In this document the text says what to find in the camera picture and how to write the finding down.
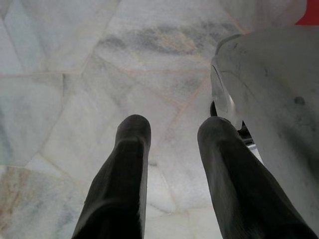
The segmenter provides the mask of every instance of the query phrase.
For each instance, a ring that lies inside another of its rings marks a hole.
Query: dark stain
[[[114,35],[108,36],[108,38],[100,41],[99,44],[101,44],[102,46],[105,46],[105,47],[111,47],[111,48],[115,48],[115,49],[117,49],[117,48],[118,49],[126,49],[127,48],[127,46],[123,42],[123,40],[114,36]]]
[[[157,167],[157,163],[155,163],[155,162],[149,162],[149,166],[151,166],[151,167]]]
[[[0,109],[0,163],[7,164],[13,157],[13,149],[3,126],[3,118],[4,115]]]
[[[301,106],[304,106],[306,104],[304,98],[302,98],[301,96],[295,97],[294,102],[296,105],[301,105]]]
[[[238,33],[231,24],[200,22],[189,26],[160,25],[132,30],[120,36],[109,35],[100,45],[115,50],[130,47],[161,54],[192,55],[213,53],[217,43],[225,36]]]
[[[68,84],[68,80],[65,74],[62,74],[62,94],[64,96],[65,91],[68,89],[69,84]]]

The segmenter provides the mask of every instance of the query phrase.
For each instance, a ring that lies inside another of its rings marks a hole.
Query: marble tile
[[[145,239],[193,239],[188,214],[178,213],[146,220]]]
[[[119,2],[12,0],[4,21],[24,71],[81,71]]]
[[[176,206],[164,176],[155,165],[149,165],[148,168],[147,205],[148,217],[162,216],[176,211]]]
[[[170,71],[130,71],[139,83],[152,88],[172,104],[183,107],[204,79],[208,79],[209,70]]]
[[[197,131],[210,116],[211,100],[210,82],[207,79],[152,155],[181,209],[211,205],[197,144]]]
[[[122,0],[95,53],[181,106],[209,75],[218,41],[236,33],[215,0]]]
[[[84,202],[74,183],[17,167],[0,171],[4,238],[71,238]]]
[[[0,76],[10,74],[18,75],[22,72],[22,66],[16,55],[14,46],[11,43],[10,36],[3,24],[3,20],[0,17]]]
[[[42,173],[47,176],[52,176],[55,178],[62,179],[63,172],[56,168],[53,164],[46,161],[40,153],[37,153],[30,162],[25,166],[26,169],[29,169],[34,172]]]
[[[60,75],[0,78],[0,164],[26,165],[62,109]]]
[[[270,27],[294,25],[306,11],[306,0],[219,0],[247,33]]]
[[[125,117],[140,114],[150,121],[152,150],[177,109],[97,56],[83,74],[65,80],[71,78],[75,83],[64,110],[40,153],[77,180],[86,194],[111,153],[117,127]]]
[[[212,207],[190,209],[189,224],[194,232],[194,239],[222,239],[217,218]]]

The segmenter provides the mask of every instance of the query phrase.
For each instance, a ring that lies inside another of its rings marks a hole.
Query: tile grout line
[[[168,126],[167,130],[165,131],[165,133],[162,134],[162,137],[160,137],[159,142],[161,142],[165,135],[167,134],[167,132],[169,131],[169,129],[171,129],[173,127],[173,125],[175,124],[175,122],[180,118],[180,116],[184,113],[184,111],[189,107],[190,103],[193,102],[193,100],[195,100],[196,96],[199,94],[199,91],[201,90],[202,87],[204,87],[206,85],[206,79],[204,79],[200,85],[198,86],[198,88],[195,90],[195,92],[189,97],[189,100],[187,101],[187,103],[182,107],[182,109],[179,111],[179,113],[176,114],[176,116],[173,118],[173,120],[171,121],[171,124]],[[156,146],[156,148],[152,151],[152,153],[150,154],[150,157],[152,155],[154,155],[154,153],[158,151],[158,145]],[[159,170],[161,172],[161,177],[163,178],[163,181],[165,183],[165,185],[167,186],[167,189],[169,191],[169,195],[171,197],[171,199],[173,200],[173,202],[176,205],[176,211],[177,212],[181,212],[181,207],[179,206],[179,203],[177,201],[177,199],[174,196],[173,190],[171,189],[171,187],[169,186],[166,177],[163,175],[162,170],[159,167]]]
[[[230,20],[235,24],[236,28],[242,33],[242,34],[247,34],[248,31],[246,31],[238,22],[237,20],[224,8],[223,5],[221,7],[224,9],[225,13],[228,15]]]
[[[5,23],[4,19],[3,19],[2,22],[3,22],[4,28],[5,28],[5,30],[6,30],[6,33],[8,34],[8,37],[9,37],[9,39],[10,39],[10,42],[11,42],[11,44],[12,44],[12,46],[13,46],[14,52],[15,52],[15,54],[16,54],[16,57],[17,57],[17,59],[18,59],[18,62],[19,62],[19,64],[20,64],[20,66],[21,66],[21,69],[22,69],[23,72],[25,72],[24,65],[22,64],[22,61],[21,61],[21,59],[20,59],[20,56],[18,55],[18,51],[17,51],[17,49],[16,49],[15,43],[14,43],[14,41],[13,41],[13,39],[12,39],[12,36],[11,36],[10,32],[8,31],[8,28],[7,28],[7,26],[6,26],[6,23]]]
[[[126,70],[128,74],[142,74],[146,73],[156,73],[156,72],[164,72],[164,73],[175,73],[175,72],[182,72],[182,73],[193,73],[193,72],[210,72],[209,69],[192,69],[192,70],[184,70],[184,69],[167,69],[167,70]]]
[[[117,67],[117,66],[114,65],[113,63],[111,63],[111,62],[109,62],[109,61],[107,61],[107,60],[101,58],[100,56],[98,56],[98,55],[96,55],[96,56],[99,57],[99,59],[101,59],[103,62],[106,62],[107,64],[112,65],[112,66],[115,67],[118,71],[120,71],[121,73],[127,75],[127,76],[130,78],[130,80],[131,80],[132,82],[134,82],[135,84],[137,84],[137,85],[139,85],[139,86],[142,86],[143,88],[145,88],[145,89],[149,90],[150,92],[156,94],[162,101],[164,101],[164,102],[166,102],[166,103],[169,103],[169,104],[171,104],[173,107],[176,107],[176,108],[178,108],[178,109],[180,108],[180,105],[179,105],[177,102],[175,102],[175,101],[172,100],[172,99],[169,99],[169,100],[168,100],[168,99],[166,99],[165,96],[163,96],[162,94],[160,94],[157,90],[154,90],[154,89],[150,88],[149,86],[143,85],[141,82],[139,82],[139,81],[137,81],[137,80],[135,79],[135,76],[129,75],[124,68]]]
[[[35,76],[48,76],[48,75],[59,75],[59,74],[68,74],[68,75],[80,75],[80,72],[39,72],[23,75],[0,75],[0,79],[10,79],[10,78],[23,78],[23,77],[35,77]]]
[[[45,144],[48,142],[52,132],[53,132],[53,129],[54,127],[56,126],[57,122],[59,121],[63,111],[64,111],[64,105],[63,105],[63,92],[64,92],[64,89],[63,89],[63,75],[61,74],[60,76],[60,81],[61,81],[61,87],[62,87],[62,94],[61,94],[61,110],[56,118],[56,121],[54,122],[54,124],[52,125],[51,129],[48,131],[48,134],[47,136],[45,137],[45,139],[43,140],[43,142],[41,143],[39,149],[37,150],[37,152],[31,157],[31,159],[33,157],[35,157],[38,153],[40,153],[40,151],[43,149],[43,147],[45,146]]]
[[[190,213],[189,213],[189,209],[186,209],[186,214],[187,214],[187,222],[188,222],[188,226],[190,228],[190,233],[192,234],[192,238],[196,239],[196,231],[195,231],[195,227],[194,225],[191,223],[190,221]]]
[[[121,3],[122,3],[122,0],[120,0],[120,2],[117,4],[117,6],[115,7],[115,9],[114,9],[114,11],[113,11],[113,13],[112,13],[112,16],[110,17],[110,19],[109,19],[109,21],[107,22],[106,26],[105,26],[105,27],[103,28],[103,30],[101,31],[101,34],[98,36],[98,40],[97,40],[97,42],[95,43],[95,45],[92,47],[92,50],[91,50],[91,52],[89,53],[89,55],[88,55],[87,59],[85,60],[84,64],[81,66],[79,74],[82,74],[83,71],[85,70],[85,68],[87,67],[87,65],[89,64],[89,61],[91,60],[91,58],[92,58],[92,56],[93,56],[93,54],[94,54],[94,50],[95,50],[96,46],[99,44],[99,41],[101,40],[102,36],[105,34],[107,28],[108,28],[109,25],[110,25],[110,22],[112,21],[112,19],[113,19],[115,13],[118,11],[119,5],[120,5]]]
[[[50,159],[48,159],[47,157],[45,157],[41,152],[39,152],[40,156],[46,161],[48,162],[49,164],[51,164],[55,169],[57,169],[58,171],[60,171],[62,173],[62,175],[65,177],[65,179],[68,179],[70,180],[71,182],[73,182],[77,189],[80,191],[81,195],[86,198],[86,195],[83,195],[83,192],[82,192],[82,188],[81,186],[79,185],[80,183],[75,179],[73,178],[71,175],[69,175],[66,171],[64,171],[62,168],[60,168],[59,166],[57,166],[54,162],[51,162]]]

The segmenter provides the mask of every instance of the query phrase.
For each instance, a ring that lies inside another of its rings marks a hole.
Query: marble floor
[[[196,140],[210,60],[226,36],[283,24],[296,1],[245,2],[0,0],[0,238],[70,238],[117,125],[140,114],[145,238],[221,239]]]

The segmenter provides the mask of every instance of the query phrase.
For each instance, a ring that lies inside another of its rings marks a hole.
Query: red object
[[[319,0],[307,0],[306,13],[296,25],[319,25]]]

